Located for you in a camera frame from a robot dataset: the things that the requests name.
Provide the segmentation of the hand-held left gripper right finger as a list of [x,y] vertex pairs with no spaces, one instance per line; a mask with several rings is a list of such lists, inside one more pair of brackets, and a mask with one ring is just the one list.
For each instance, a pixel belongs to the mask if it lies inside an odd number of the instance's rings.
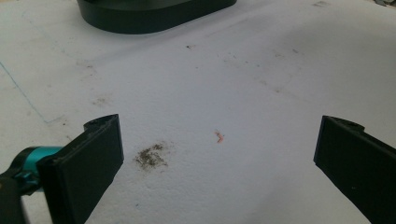
[[396,224],[396,148],[324,116],[314,163],[372,224]]

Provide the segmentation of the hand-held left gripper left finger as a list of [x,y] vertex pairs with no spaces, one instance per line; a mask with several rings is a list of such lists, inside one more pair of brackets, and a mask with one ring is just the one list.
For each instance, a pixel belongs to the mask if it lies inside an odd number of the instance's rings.
[[84,224],[122,164],[117,114],[87,122],[76,139],[38,161],[53,224]]

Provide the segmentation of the dark oval tray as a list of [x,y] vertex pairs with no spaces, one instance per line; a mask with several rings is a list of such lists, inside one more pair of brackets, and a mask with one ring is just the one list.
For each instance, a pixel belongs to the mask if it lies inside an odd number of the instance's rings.
[[98,29],[151,34],[233,6],[237,0],[77,0],[82,18]]

